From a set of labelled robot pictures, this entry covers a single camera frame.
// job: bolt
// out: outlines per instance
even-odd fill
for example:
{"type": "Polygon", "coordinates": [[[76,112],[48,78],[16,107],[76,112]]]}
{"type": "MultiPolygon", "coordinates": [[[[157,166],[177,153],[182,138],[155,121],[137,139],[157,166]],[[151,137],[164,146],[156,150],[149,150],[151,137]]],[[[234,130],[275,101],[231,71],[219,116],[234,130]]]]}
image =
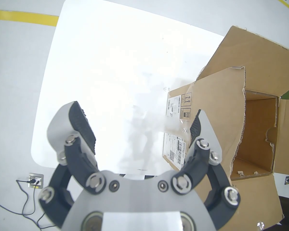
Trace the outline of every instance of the bolt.
{"type": "Polygon", "coordinates": [[[238,199],[238,194],[234,191],[234,190],[230,190],[228,192],[228,198],[231,200],[231,201],[236,201],[238,199]]]}
{"type": "Polygon", "coordinates": [[[42,195],[41,195],[41,199],[43,201],[46,201],[47,199],[50,199],[50,197],[51,197],[51,192],[48,190],[44,190],[42,195]]]}
{"type": "Polygon", "coordinates": [[[54,195],[54,189],[50,186],[45,187],[39,194],[39,199],[45,201],[45,203],[49,203],[54,195]]]}
{"type": "Polygon", "coordinates": [[[238,191],[233,187],[226,187],[224,190],[225,198],[231,205],[238,205],[238,191]]]}
{"type": "Polygon", "coordinates": [[[192,218],[184,212],[181,212],[180,214],[183,231],[195,231],[196,227],[194,225],[194,222],[192,221],[192,218]]]}
{"type": "Polygon", "coordinates": [[[187,188],[188,181],[183,176],[179,176],[177,179],[177,185],[180,189],[187,188]]]}
{"type": "Polygon", "coordinates": [[[200,140],[200,145],[203,148],[207,148],[209,146],[209,143],[205,139],[202,139],[202,140],[200,140]]]}
{"type": "Polygon", "coordinates": [[[93,176],[90,179],[90,187],[91,188],[97,188],[97,186],[100,185],[100,180],[97,176],[93,176]]]}
{"type": "Polygon", "coordinates": [[[166,192],[168,190],[168,184],[166,181],[161,180],[158,182],[158,189],[160,192],[166,192]]]}
{"type": "Polygon", "coordinates": [[[213,151],[211,151],[211,153],[210,153],[210,157],[211,157],[211,159],[212,159],[213,161],[215,161],[215,162],[217,162],[218,159],[219,159],[219,155],[218,155],[218,153],[213,152],[213,151]]]}
{"type": "Polygon", "coordinates": [[[67,139],[65,140],[66,143],[74,143],[75,142],[75,136],[74,135],[70,135],[67,137],[67,139]]]}

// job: torn cardboard edge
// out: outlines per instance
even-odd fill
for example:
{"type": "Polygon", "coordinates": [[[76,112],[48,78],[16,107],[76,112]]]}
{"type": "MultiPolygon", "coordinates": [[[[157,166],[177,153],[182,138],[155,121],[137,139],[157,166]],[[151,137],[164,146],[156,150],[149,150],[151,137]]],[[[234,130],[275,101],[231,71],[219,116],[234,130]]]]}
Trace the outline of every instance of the torn cardboard edge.
{"type": "Polygon", "coordinates": [[[243,68],[244,69],[244,85],[243,85],[243,95],[244,95],[244,122],[243,122],[243,127],[242,127],[242,132],[241,132],[241,137],[240,137],[240,141],[238,142],[238,145],[237,145],[237,148],[236,148],[236,152],[232,158],[232,161],[231,161],[231,164],[230,164],[230,176],[232,174],[232,171],[233,171],[233,162],[235,161],[235,158],[238,154],[238,150],[239,150],[239,145],[242,143],[242,138],[243,138],[243,133],[244,133],[244,129],[245,129],[245,121],[246,121],[246,91],[245,91],[245,86],[246,86],[246,70],[245,70],[245,67],[240,67],[240,69],[243,68]]]}

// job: box flap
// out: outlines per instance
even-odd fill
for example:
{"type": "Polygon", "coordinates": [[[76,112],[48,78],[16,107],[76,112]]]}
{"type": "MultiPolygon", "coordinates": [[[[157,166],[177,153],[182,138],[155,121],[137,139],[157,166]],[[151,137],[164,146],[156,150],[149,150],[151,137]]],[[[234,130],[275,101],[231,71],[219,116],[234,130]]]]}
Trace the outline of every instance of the box flap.
{"type": "Polygon", "coordinates": [[[274,172],[289,175],[289,99],[280,99],[274,172]]]}
{"type": "Polygon", "coordinates": [[[244,86],[244,68],[227,68],[170,92],[170,96],[191,93],[191,117],[195,117],[199,109],[205,111],[221,145],[222,166],[228,177],[244,127],[244,86]]]}
{"type": "Polygon", "coordinates": [[[258,231],[282,220],[282,209],[273,174],[233,181],[241,203],[231,220],[220,230],[258,231]]]}
{"type": "Polygon", "coordinates": [[[197,80],[232,66],[245,66],[248,90],[275,96],[289,90],[289,50],[235,26],[197,80]]]}

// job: package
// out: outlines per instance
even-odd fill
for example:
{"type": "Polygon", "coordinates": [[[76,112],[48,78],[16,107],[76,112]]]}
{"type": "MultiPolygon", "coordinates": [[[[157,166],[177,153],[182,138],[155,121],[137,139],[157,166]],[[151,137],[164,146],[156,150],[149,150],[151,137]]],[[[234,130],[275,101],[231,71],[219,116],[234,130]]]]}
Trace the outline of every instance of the package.
{"type": "MultiPolygon", "coordinates": [[[[203,109],[240,192],[240,206],[221,230],[263,230],[283,218],[273,172],[289,174],[289,100],[280,99],[288,90],[289,50],[233,26],[197,80],[169,92],[167,109],[173,103],[185,128],[165,134],[163,158],[181,168],[189,126],[203,109]]],[[[204,201],[208,178],[195,190],[204,201]]]]}

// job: white floor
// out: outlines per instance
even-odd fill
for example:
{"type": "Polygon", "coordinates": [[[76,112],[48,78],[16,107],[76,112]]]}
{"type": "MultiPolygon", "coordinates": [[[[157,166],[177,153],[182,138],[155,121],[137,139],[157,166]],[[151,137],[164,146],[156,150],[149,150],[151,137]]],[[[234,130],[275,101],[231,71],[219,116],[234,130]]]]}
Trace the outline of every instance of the white floor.
{"type": "MultiPolygon", "coordinates": [[[[0,0],[1,10],[59,15],[65,0],[0,0]]],[[[225,35],[231,25],[246,27],[289,48],[289,9],[277,0],[107,0],[149,11],[225,35]]],[[[0,203],[21,211],[25,197],[15,179],[53,169],[36,164],[30,154],[39,92],[55,28],[0,21],[0,203]]],[[[285,175],[275,174],[280,195],[289,197],[285,175]]],[[[72,182],[76,197],[80,188],[72,182]]],[[[41,215],[38,209],[33,218],[41,215]]],[[[0,209],[0,230],[37,230],[20,216],[0,209]]]]}

